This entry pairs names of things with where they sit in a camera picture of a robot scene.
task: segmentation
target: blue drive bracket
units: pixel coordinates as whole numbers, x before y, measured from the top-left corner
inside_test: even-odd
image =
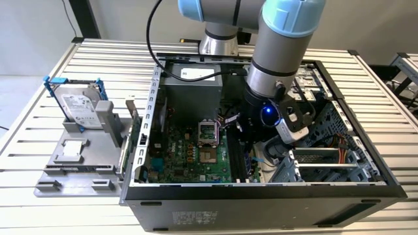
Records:
[[[105,90],[104,90],[104,83],[103,83],[103,81],[100,80],[100,78],[97,78],[96,84],[97,84],[97,86],[99,86],[99,92],[100,92],[101,100],[108,100],[107,94],[105,94]]]
[[[52,80],[56,80],[56,81],[57,81],[57,79],[60,79],[60,84],[64,84],[64,83],[68,81],[66,78],[56,78],[56,77],[52,78],[50,81],[52,81]],[[46,90],[48,90],[48,92],[49,92],[49,95],[50,95],[50,97],[53,97],[54,101],[56,101],[57,104],[58,104],[58,108],[60,108],[60,110],[61,110],[62,113],[64,113],[65,121],[69,122],[69,118],[68,118],[68,116],[66,116],[66,113],[65,113],[65,111],[64,111],[64,108],[62,108],[62,106],[60,105],[60,101],[58,101],[58,99],[57,99],[57,97],[56,97],[56,95],[54,95],[54,92],[53,92],[52,88],[50,88],[49,76],[44,76],[44,79],[42,79],[42,80],[44,80],[44,86],[45,86],[45,88],[46,88]]]

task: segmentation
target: light blue joint cap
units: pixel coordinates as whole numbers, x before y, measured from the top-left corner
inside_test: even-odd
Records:
[[[179,12],[187,18],[203,22],[200,0],[179,0]]]
[[[326,0],[267,0],[263,20],[277,34],[300,38],[318,28]]]

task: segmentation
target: black cable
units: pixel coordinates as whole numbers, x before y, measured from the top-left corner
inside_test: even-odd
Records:
[[[320,140],[318,140],[315,143],[312,143],[311,147],[316,147],[319,144],[323,144],[324,141],[330,138],[332,138],[335,135],[328,135],[326,137],[323,137]]]
[[[157,9],[157,6],[160,5],[163,0],[157,0],[156,3],[155,3],[155,6],[151,10],[151,13],[149,13],[149,17],[148,17],[148,21],[147,21],[147,31],[145,31],[145,38],[147,38],[147,47],[148,47],[148,51],[149,51],[149,55],[152,57],[152,60],[155,61],[156,65],[161,68],[161,70],[171,76],[173,77],[176,80],[180,80],[183,82],[197,82],[197,81],[201,81],[204,79],[208,79],[211,77],[215,77],[217,75],[223,75],[223,74],[231,74],[231,75],[237,75],[237,72],[236,71],[223,71],[223,72],[216,72],[216,73],[212,73],[207,76],[203,76],[203,77],[199,77],[199,78],[195,78],[195,79],[184,79],[176,75],[173,75],[165,68],[164,66],[161,65],[161,63],[157,61],[156,57],[155,57],[155,54],[152,52],[152,48],[151,48],[151,42],[149,42],[149,28],[151,28],[151,21],[152,21],[152,17],[153,17],[153,14],[155,14],[155,11]]]
[[[312,104],[307,101],[307,98],[306,98],[306,96],[304,96],[304,94],[303,94],[303,91],[302,91],[302,88],[300,88],[300,86],[299,86],[299,83],[295,81],[295,86],[296,86],[296,88],[298,88],[298,93],[299,93],[299,95],[300,95],[300,98],[303,99],[303,101],[308,104],[308,106],[310,106],[310,108],[311,108],[311,114],[310,114],[310,116],[312,117],[312,120],[314,120],[314,118],[315,118],[315,115],[316,115],[316,110],[315,110],[315,108],[314,108],[314,106],[312,106]]]
[[[72,27],[73,35],[74,35],[74,37],[77,37],[76,30],[74,30],[73,25],[72,25],[72,22],[70,22],[70,20],[69,20],[69,16],[68,16],[68,12],[66,12],[65,2],[64,2],[64,0],[61,0],[61,2],[62,2],[62,5],[64,5],[65,15],[66,15],[66,19],[68,19],[69,25],[70,25],[70,27]]]
[[[267,166],[269,167],[275,167],[273,165],[269,165],[268,163],[265,163],[264,161],[260,161],[261,163],[264,163]]]
[[[414,99],[411,99],[411,101],[410,101],[410,103],[408,103],[408,105],[406,107],[407,109],[411,107],[411,105],[414,104],[415,100],[416,100],[416,97]]]
[[[402,81],[402,83],[399,84],[398,88],[394,89],[392,93],[395,96],[399,96],[402,91],[407,88],[407,86],[411,84],[411,79],[407,77],[404,78],[404,80]]]

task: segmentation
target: green circuit board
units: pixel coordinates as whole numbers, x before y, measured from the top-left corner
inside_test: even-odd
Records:
[[[229,183],[231,170],[227,138],[219,132],[219,145],[197,147],[197,127],[168,128],[163,169],[151,172],[151,183]]]

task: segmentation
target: black metal frame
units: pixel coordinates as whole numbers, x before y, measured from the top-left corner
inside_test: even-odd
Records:
[[[96,19],[93,17],[89,0],[68,0],[78,28],[84,38],[100,39]]]
[[[157,54],[161,57],[167,57],[167,60],[176,61],[177,63],[188,61],[192,56],[184,54]],[[200,61],[215,63],[221,58],[232,59],[233,61],[248,61],[248,58],[231,57],[231,56],[209,56],[197,55]],[[328,75],[326,68],[320,61],[306,60],[302,63],[312,63],[315,68],[320,72],[328,88],[332,92],[332,97],[343,109],[347,119],[351,122],[354,131],[363,142],[363,145],[371,155],[375,165],[379,168],[382,177],[386,179],[386,186],[291,186],[291,187],[273,187],[273,186],[247,186],[247,187],[180,187],[179,185],[165,185],[164,187],[128,187],[125,194],[123,194],[123,200],[129,202],[157,202],[164,205],[171,200],[203,200],[203,202],[216,204],[224,200],[245,200],[252,199],[251,203],[260,202],[260,199],[298,199],[299,202],[307,203],[319,200],[316,203],[323,204],[327,207],[328,200],[340,200],[340,203],[346,205],[346,208],[336,214],[330,215],[327,219],[318,221],[312,224],[314,227],[340,227],[346,226],[356,220],[364,218],[371,213],[379,211],[384,207],[392,205],[398,201],[403,200],[407,195],[402,189],[402,186],[396,182],[387,165],[368,139],[366,132],[355,118],[348,105],[344,102],[343,95]],[[241,206],[241,213],[245,213],[245,205]],[[165,207],[153,208],[157,213],[169,213]]]

